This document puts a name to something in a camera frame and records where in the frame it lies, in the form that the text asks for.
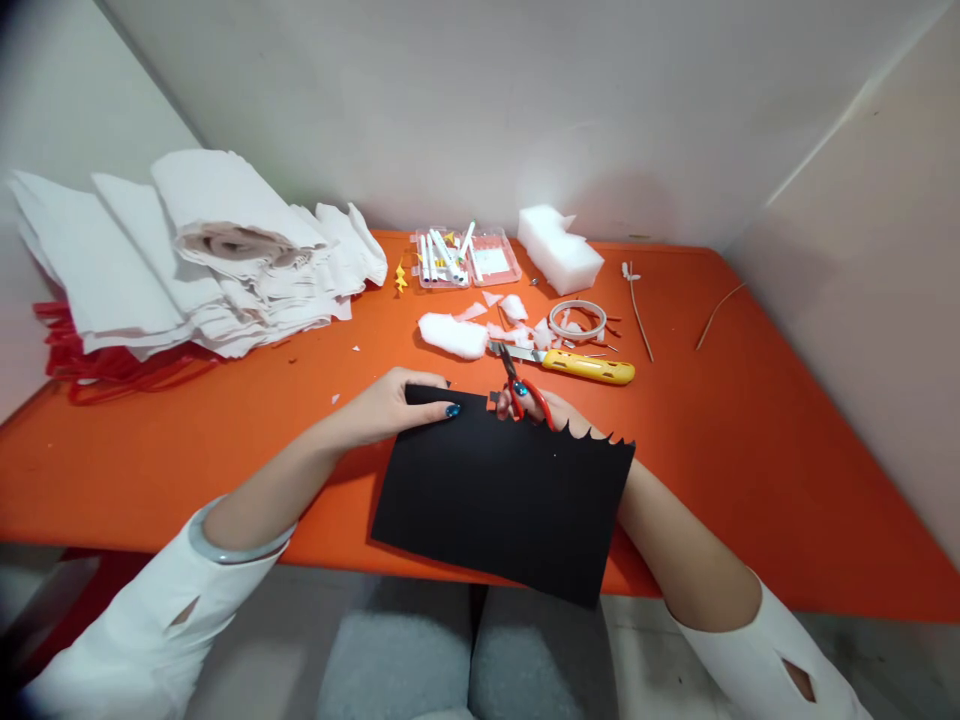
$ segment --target scissors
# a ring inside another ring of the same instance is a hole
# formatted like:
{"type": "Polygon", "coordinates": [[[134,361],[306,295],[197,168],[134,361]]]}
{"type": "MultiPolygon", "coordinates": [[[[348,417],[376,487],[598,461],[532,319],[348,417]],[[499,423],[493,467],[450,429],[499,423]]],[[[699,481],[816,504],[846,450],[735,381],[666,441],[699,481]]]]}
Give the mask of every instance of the scissors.
{"type": "Polygon", "coordinates": [[[543,411],[543,419],[547,423],[547,427],[556,432],[556,427],[553,425],[553,416],[550,413],[550,405],[544,399],[543,395],[539,390],[533,385],[533,383],[522,380],[517,375],[517,368],[513,364],[513,358],[510,357],[510,353],[507,352],[507,348],[503,343],[497,343],[497,352],[500,355],[500,359],[503,361],[503,367],[507,371],[507,382],[503,386],[503,392],[510,393],[510,401],[513,403],[513,410],[515,413],[514,420],[520,421],[526,416],[526,410],[523,409],[523,405],[520,404],[520,396],[526,395],[527,392],[533,396],[533,401],[540,407],[543,411]],[[519,382],[526,391],[518,393],[514,385],[519,382]]]}

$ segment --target clear plastic container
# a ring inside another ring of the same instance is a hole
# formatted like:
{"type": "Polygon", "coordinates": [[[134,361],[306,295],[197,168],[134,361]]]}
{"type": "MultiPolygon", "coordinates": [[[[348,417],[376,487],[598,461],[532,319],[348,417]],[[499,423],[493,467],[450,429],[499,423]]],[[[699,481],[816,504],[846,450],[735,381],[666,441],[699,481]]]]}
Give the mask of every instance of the clear plastic container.
{"type": "Polygon", "coordinates": [[[513,253],[507,234],[500,227],[477,228],[473,233],[472,249],[466,254],[465,262],[457,262],[459,248],[463,243],[463,233],[433,225],[418,229],[410,236],[410,242],[417,246],[416,275],[423,288],[467,288],[491,287],[517,282],[522,276],[517,256],[513,253]],[[429,232],[436,230],[445,239],[447,255],[454,262],[448,270],[446,259],[436,245],[426,246],[429,232]],[[429,271],[429,259],[433,259],[433,271],[429,271]]]}

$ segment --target plastic box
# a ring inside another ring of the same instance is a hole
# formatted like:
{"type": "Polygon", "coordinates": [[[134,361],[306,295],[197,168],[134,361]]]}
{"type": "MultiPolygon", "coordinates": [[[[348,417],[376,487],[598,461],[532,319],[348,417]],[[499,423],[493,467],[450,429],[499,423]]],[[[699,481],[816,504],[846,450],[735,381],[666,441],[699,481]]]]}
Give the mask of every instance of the plastic box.
{"type": "MultiPolygon", "coordinates": [[[[459,270],[464,272],[464,281],[455,282],[449,278],[449,274],[444,269],[442,261],[437,259],[437,252],[434,252],[434,263],[436,270],[434,279],[428,277],[426,272],[427,258],[420,251],[420,238],[426,238],[429,230],[436,230],[441,236],[450,238],[459,246],[463,242],[463,233],[459,230],[449,230],[446,227],[432,225],[426,229],[418,229],[414,235],[410,236],[410,242],[417,247],[416,253],[419,258],[415,274],[420,279],[420,287],[423,288],[468,288],[491,287],[493,285],[504,285],[506,283],[517,282],[522,276],[520,264],[517,262],[517,256],[513,253],[510,241],[501,227],[477,228],[473,233],[473,251],[467,253],[466,262],[459,270]]],[[[450,245],[448,240],[447,247],[451,256],[456,253],[456,248],[450,245]]]]}

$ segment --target yellow utility knife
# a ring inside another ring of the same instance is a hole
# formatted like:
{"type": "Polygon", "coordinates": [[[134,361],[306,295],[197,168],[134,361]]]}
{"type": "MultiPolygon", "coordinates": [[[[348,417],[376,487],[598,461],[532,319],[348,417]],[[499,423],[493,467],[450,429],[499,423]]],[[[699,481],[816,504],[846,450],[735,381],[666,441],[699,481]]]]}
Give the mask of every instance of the yellow utility knife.
{"type": "Polygon", "coordinates": [[[600,358],[588,358],[575,353],[568,353],[566,350],[524,350],[515,345],[507,345],[501,342],[490,341],[490,349],[494,355],[500,354],[500,348],[503,347],[510,357],[517,360],[528,360],[539,363],[547,370],[556,370],[557,372],[576,375],[577,377],[597,380],[610,385],[626,385],[636,374],[636,370],[630,363],[610,362],[600,358]]]}

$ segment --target tape roll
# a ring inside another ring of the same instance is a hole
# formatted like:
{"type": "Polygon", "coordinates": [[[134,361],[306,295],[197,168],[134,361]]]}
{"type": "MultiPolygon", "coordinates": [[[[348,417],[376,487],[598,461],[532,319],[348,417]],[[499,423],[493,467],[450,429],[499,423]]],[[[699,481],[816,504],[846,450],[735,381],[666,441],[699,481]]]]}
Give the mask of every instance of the tape roll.
{"type": "Polygon", "coordinates": [[[607,314],[603,311],[603,308],[596,303],[587,302],[586,300],[567,300],[566,302],[560,303],[550,311],[549,322],[550,329],[562,338],[566,338],[567,340],[593,340],[593,338],[599,335],[600,331],[603,330],[604,326],[607,324],[607,314]],[[599,318],[596,327],[590,330],[584,330],[583,332],[574,332],[572,330],[566,330],[560,327],[555,318],[558,312],[563,312],[567,309],[589,310],[591,313],[596,315],[597,318],[599,318]]]}

